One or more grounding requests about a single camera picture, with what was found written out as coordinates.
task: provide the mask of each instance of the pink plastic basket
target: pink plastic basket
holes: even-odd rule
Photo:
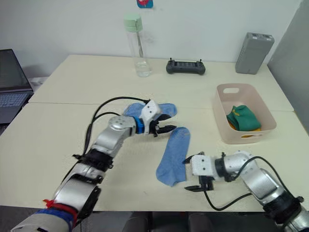
[[[249,107],[261,123],[261,131],[238,131],[231,128],[226,115],[232,111],[233,105]],[[219,85],[213,102],[213,113],[222,140],[227,144],[256,143],[277,126],[266,104],[249,84]]]

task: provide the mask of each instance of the blue tape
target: blue tape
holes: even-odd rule
[[[140,121],[140,119],[138,117],[134,116],[134,119],[136,121],[137,134],[143,134],[144,133],[144,124]]]
[[[65,222],[68,224],[69,231],[70,232],[72,231],[74,217],[70,213],[67,213],[67,212],[61,211],[61,210],[56,210],[56,209],[42,209],[42,210],[35,212],[34,214],[50,214],[50,215],[54,215],[58,218],[61,218],[61,219],[65,220]]]

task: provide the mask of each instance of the basket handle hole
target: basket handle hole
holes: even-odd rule
[[[223,90],[223,93],[238,93],[239,92],[239,88],[225,88]]]
[[[262,134],[245,134],[242,136],[242,138],[244,139],[248,139],[248,138],[257,138],[257,137],[261,137]]]

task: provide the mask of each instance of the green bottle cap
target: green bottle cap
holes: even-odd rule
[[[139,14],[126,14],[124,17],[124,25],[125,29],[129,32],[139,32],[143,30]]]

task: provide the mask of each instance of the black cable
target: black cable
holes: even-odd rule
[[[87,128],[87,131],[86,131],[86,136],[85,136],[85,145],[84,145],[84,151],[83,151],[83,154],[82,155],[85,155],[86,152],[87,152],[87,149],[88,149],[88,146],[89,146],[89,142],[90,142],[90,137],[91,137],[91,131],[92,131],[92,125],[93,123],[98,119],[100,118],[101,116],[103,115],[106,115],[106,114],[114,114],[114,115],[119,115],[117,113],[114,113],[114,112],[105,112],[105,113],[102,113],[100,115],[97,116],[97,113],[100,111],[100,109],[105,106],[106,104],[114,101],[114,100],[119,100],[119,99],[131,99],[131,100],[137,100],[137,101],[141,101],[141,102],[144,102],[145,104],[147,104],[149,102],[149,100],[144,100],[144,99],[141,99],[141,98],[134,98],[134,97],[116,97],[116,98],[111,98],[107,101],[105,101],[104,103],[102,103],[95,111],[95,113],[93,114],[92,116],[92,119],[91,119],[91,122]]]
[[[92,120],[91,122],[94,122],[95,121],[95,117],[97,115],[97,113],[100,111],[100,109],[105,106],[106,104],[114,101],[114,100],[119,100],[119,99],[131,99],[131,100],[137,100],[137,101],[141,101],[141,102],[144,102],[144,103],[148,103],[149,100],[144,100],[144,99],[141,99],[141,98],[133,98],[133,97],[116,97],[116,98],[111,98],[109,100],[107,100],[106,102],[102,103],[98,108],[97,110],[95,111],[95,113],[93,114],[92,116]]]
[[[115,112],[105,112],[105,113],[102,113],[98,116],[96,116],[94,118],[94,120],[91,121],[91,123],[88,125],[88,128],[87,128],[87,131],[86,131],[86,136],[85,136],[85,145],[84,145],[84,151],[83,151],[83,155],[86,154],[86,151],[88,149],[88,146],[89,146],[89,142],[90,142],[90,138],[91,138],[91,132],[92,132],[92,125],[93,123],[99,119],[100,117],[104,116],[104,115],[118,115],[117,113]]]
[[[267,163],[267,164],[269,165],[269,167],[271,167],[272,171],[276,174],[278,180],[280,181],[280,183],[282,184],[282,186],[284,187],[284,189],[285,189],[291,196],[293,196],[292,193],[291,193],[291,192],[288,190],[288,188],[285,186],[284,182],[281,180],[281,178],[280,178],[278,172],[276,171],[276,169],[275,169],[266,159],[264,159],[264,158],[261,157],[261,156],[254,156],[254,157],[248,159],[248,160],[242,165],[242,167],[240,168],[240,170],[239,170],[239,172],[236,174],[236,176],[233,177],[233,180],[236,180],[236,179],[240,176],[240,173],[242,172],[242,170],[247,166],[247,164],[250,163],[250,162],[251,162],[252,160],[254,160],[254,159],[261,159],[261,160],[263,160],[265,163]]]
[[[230,202],[229,204],[223,206],[222,208],[217,208],[216,206],[214,206],[211,202],[211,200],[209,199],[209,196],[207,194],[207,190],[206,188],[203,188],[203,191],[204,191],[204,194],[205,194],[205,197],[209,203],[209,205],[216,211],[222,211],[222,210],[225,210],[226,208],[230,207],[231,205],[235,204],[236,202],[238,202],[239,200],[241,200],[242,198],[245,198],[245,197],[248,197],[250,195],[252,195],[251,193],[246,193],[246,194],[243,194],[241,195],[240,197],[237,197],[235,200],[233,200],[232,202]]]
[[[244,170],[244,168],[248,165],[248,163],[250,163],[250,162],[251,162],[252,160],[254,160],[254,159],[261,159],[261,160],[263,160],[265,163],[267,163],[267,164],[269,165],[269,167],[271,167],[272,171],[276,174],[276,177],[278,178],[278,180],[280,181],[280,183],[282,184],[282,186],[284,187],[284,189],[285,189],[291,196],[293,196],[292,193],[291,193],[291,192],[288,190],[288,188],[285,186],[285,184],[284,184],[284,182],[282,181],[281,177],[279,176],[277,170],[276,170],[265,158],[263,158],[263,157],[261,157],[261,156],[255,156],[255,157],[252,157],[252,158],[248,159],[248,160],[242,165],[242,167],[240,168],[240,170],[238,171],[238,173],[236,174],[236,176],[232,177],[233,180],[236,180],[236,179],[240,176],[240,173],[241,173],[241,172]],[[207,190],[206,190],[205,187],[203,187],[203,190],[204,190],[204,194],[205,194],[205,197],[206,197],[206,199],[207,199],[209,205],[210,205],[214,210],[217,210],[217,211],[225,210],[226,208],[230,207],[232,204],[236,203],[236,202],[239,201],[240,199],[252,195],[251,193],[244,194],[244,195],[242,195],[242,196],[236,198],[235,200],[233,200],[231,203],[225,205],[224,207],[222,207],[222,208],[217,208],[217,207],[215,207],[215,206],[212,204],[211,200],[209,199],[209,196],[208,196],[208,194],[207,194]]]
[[[80,231],[82,231],[82,224],[81,224],[81,222],[82,222],[82,220],[79,220],[79,221],[77,221],[76,223],[75,223],[75,227],[74,228],[76,228],[78,225],[80,225]]]
[[[284,228],[300,213],[301,208],[299,210],[296,210],[280,227],[280,231],[283,232]]]

